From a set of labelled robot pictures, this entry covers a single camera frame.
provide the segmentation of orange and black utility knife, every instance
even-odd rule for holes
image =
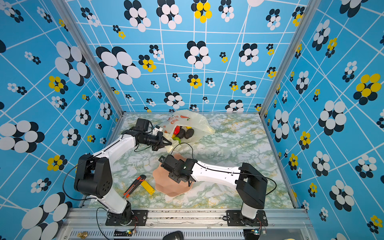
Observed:
[[[128,198],[133,191],[143,182],[145,181],[147,177],[145,175],[140,175],[138,178],[136,178],[135,181],[131,184],[131,186],[125,191],[124,197]]]

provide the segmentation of yellow rectangular object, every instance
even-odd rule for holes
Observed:
[[[143,181],[142,183],[141,183],[141,185],[143,186],[143,188],[145,189],[145,190],[147,190],[147,192],[150,194],[150,195],[152,195],[154,192],[155,192],[155,189],[153,189],[153,187],[151,187],[148,183],[147,183],[147,181]]]

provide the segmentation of green and white marble surface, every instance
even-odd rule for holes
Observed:
[[[150,120],[160,125],[170,114],[128,114],[121,132],[136,124],[137,118]],[[204,114],[211,127],[216,130],[191,146],[194,158],[208,164],[225,167],[241,166],[243,162],[252,164],[264,176],[277,183],[277,189],[266,197],[265,208],[293,208],[288,190],[283,183],[271,146],[258,114]],[[191,149],[183,144],[174,153],[191,158]],[[159,166],[159,157],[166,156],[166,150],[157,152],[146,149],[141,152],[130,150],[112,166],[113,187],[123,195],[135,178],[144,174],[148,183],[155,188],[152,172]],[[274,184],[268,182],[268,191]],[[211,182],[195,182],[192,189],[176,197],[155,191],[149,193],[139,186],[128,199],[132,208],[241,208],[242,200],[235,189]],[[98,207],[91,202],[89,207]]]

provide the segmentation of plastic bag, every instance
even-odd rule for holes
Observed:
[[[172,145],[165,146],[168,152],[176,147],[179,142],[172,139],[173,132],[177,126],[192,127],[195,131],[189,139],[182,138],[181,142],[193,143],[197,142],[203,136],[215,133],[214,128],[209,126],[209,123],[203,115],[194,113],[189,110],[179,110],[174,112],[167,121],[163,122],[160,127],[163,128],[163,135],[166,139],[172,142]]]

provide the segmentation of blue wall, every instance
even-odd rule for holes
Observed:
[[[307,3],[67,1],[121,106],[132,112],[255,112]],[[117,61],[117,53],[124,51],[129,56],[122,59],[131,60]],[[226,108],[232,99],[237,106]]]
[[[51,239],[79,204],[63,195],[64,176],[104,146],[117,116],[104,118],[109,100],[51,1],[0,1],[0,10],[0,239]],[[65,187],[79,198],[74,174]]]
[[[384,2],[356,2],[321,1],[264,116],[321,240],[384,239]]]

